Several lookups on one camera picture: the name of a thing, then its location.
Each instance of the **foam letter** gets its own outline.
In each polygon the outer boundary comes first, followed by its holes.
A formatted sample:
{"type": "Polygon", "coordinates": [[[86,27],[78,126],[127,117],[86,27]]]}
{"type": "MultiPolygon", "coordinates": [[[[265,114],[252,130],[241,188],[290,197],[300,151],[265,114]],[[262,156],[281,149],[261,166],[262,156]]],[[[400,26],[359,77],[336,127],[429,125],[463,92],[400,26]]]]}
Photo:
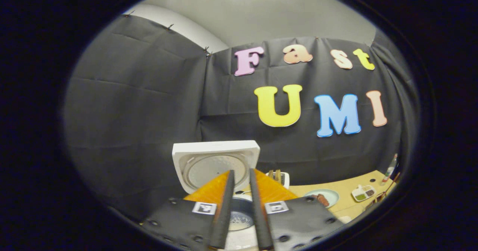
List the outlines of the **foam letter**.
{"type": "Polygon", "coordinates": [[[352,69],[352,62],[347,59],[347,54],[342,50],[330,50],[330,55],[334,58],[335,64],[342,69],[352,69]]]}
{"type": "Polygon", "coordinates": [[[282,88],[289,96],[289,113],[287,115],[277,115],[275,113],[274,94],[277,88],[265,86],[256,88],[254,94],[257,96],[258,113],[261,121],[271,127],[287,127],[300,118],[300,96],[302,90],[300,85],[286,85],[282,88]]]}
{"type": "Polygon", "coordinates": [[[284,61],[288,64],[309,62],[313,57],[303,45],[290,45],[285,47],[282,52],[285,53],[284,61]]]}
{"type": "Polygon", "coordinates": [[[381,93],[380,91],[373,90],[367,92],[365,95],[370,99],[372,102],[373,108],[373,115],[375,119],[373,120],[373,125],[375,127],[380,127],[387,124],[387,118],[384,114],[384,108],[382,107],[382,102],[380,100],[381,93]]]}
{"type": "Polygon", "coordinates": [[[362,64],[365,69],[373,70],[375,69],[375,65],[369,62],[369,54],[363,52],[361,49],[357,49],[353,52],[354,55],[358,57],[360,63],[362,64]]]}
{"type": "Polygon", "coordinates": [[[241,76],[246,74],[252,74],[255,69],[249,65],[252,64],[257,65],[259,64],[259,55],[257,54],[264,54],[264,49],[261,47],[256,47],[253,49],[246,49],[236,52],[234,55],[238,58],[238,69],[234,72],[235,76],[241,76]]]}
{"type": "Polygon", "coordinates": [[[314,98],[314,102],[320,108],[320,130],[317,131],[318,137],[328,137],[333,134],[330,128],[332,122],[333,128],[337,134],[342,132],[345,121],[345,134],[359,133],[361,127],[359,125],[359,117],[357,113],[357,96],[347,94],[342,99],[342,106],[338,109],[335,102],[329,95],[319,95],[314,98]]]}

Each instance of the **table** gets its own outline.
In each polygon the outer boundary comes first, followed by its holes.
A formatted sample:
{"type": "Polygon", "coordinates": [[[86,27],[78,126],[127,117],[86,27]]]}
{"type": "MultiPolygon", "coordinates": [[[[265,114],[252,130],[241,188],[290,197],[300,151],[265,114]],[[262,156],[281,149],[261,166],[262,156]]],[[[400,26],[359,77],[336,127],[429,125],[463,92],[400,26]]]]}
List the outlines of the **table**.
{"type": "MultiPolygon", "coordinates": [[[[365,211],[365,208],[370,204],[375,195],[384,192],[392,184],[392,180],[389,179],[385,185],[381,186],[380,183],[384,178],[384,174],[379,171],[371,171],[370,173],[363,174],[354,178],[349,178],[341,181],[330,182],[330,183],[321,183],[316,185],[291,185],[289,190],[295,193],[298,197],[303,197],[310,191],[316,189],[331,189],[337,192],[340,196],[338,202],[330,207],[328,210],[332,212],[337,217],[350,217],[350,220],[358,217],[362,212],[365,211]],[[377,193],[362,202],[357,202],[352,197],[352,190],[357,188],[359,185],[371,185],[375,188],[377,193]]],[[[388,193],[393,190],[396,186],[396,183],[393,183],[392,187],[389,189],[388,193]]],[[[244,191],[251,190],[250,187],[244,188],[244,191]]]]}

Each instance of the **sausage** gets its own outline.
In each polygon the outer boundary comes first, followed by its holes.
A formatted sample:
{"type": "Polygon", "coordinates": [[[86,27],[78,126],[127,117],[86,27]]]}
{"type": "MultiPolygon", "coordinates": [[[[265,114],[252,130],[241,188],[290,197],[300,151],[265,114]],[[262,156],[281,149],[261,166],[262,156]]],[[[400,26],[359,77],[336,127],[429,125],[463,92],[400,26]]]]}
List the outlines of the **sausage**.
{"type": "Polygon", "coordinates": [[[328,200],[324,197],[324,195],[319,194],[319,195],[312,195],[312,197],[317,198],[317,200],[323,204],[325,207],[329,206],[328,200]]]}

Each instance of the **plate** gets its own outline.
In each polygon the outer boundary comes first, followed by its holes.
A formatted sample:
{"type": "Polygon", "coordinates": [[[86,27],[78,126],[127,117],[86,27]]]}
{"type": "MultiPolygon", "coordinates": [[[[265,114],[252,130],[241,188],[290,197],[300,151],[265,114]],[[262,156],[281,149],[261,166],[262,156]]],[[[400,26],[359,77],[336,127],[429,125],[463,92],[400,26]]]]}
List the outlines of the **plate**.
{"type": "Polygon", "coordinates": [[[331,189],[316,189],[316,190],[307,192],[307,194],[305,194],[304,197],[310,196],[310,195],[319,195],[319,194],[324,195],[324,197],[328,200],[329,206],[326,207],[327,209],[334,206],[338,202],[338,199],[340,198],[338,193],[331,189]]]}

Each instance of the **letter m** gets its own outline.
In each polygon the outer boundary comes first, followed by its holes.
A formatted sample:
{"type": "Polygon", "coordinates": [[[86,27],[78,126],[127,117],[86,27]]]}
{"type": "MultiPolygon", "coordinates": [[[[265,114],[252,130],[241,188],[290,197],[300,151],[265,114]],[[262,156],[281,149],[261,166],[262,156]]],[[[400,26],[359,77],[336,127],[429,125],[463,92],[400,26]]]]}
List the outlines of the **letter m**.
{"type": "Polygon", "coordinates": [[[318,137],[328,137],[333,134],[330,128],[332,122],[333,128],[337,134],[359,133],[361,128],[359,125],[359,117],[357,114],[357,96],[347,94],[342,99],[340,109],[329,95],[319,95],[314,98],[314,102],[320,108],[320,130],[317,131],[318,137]]]}

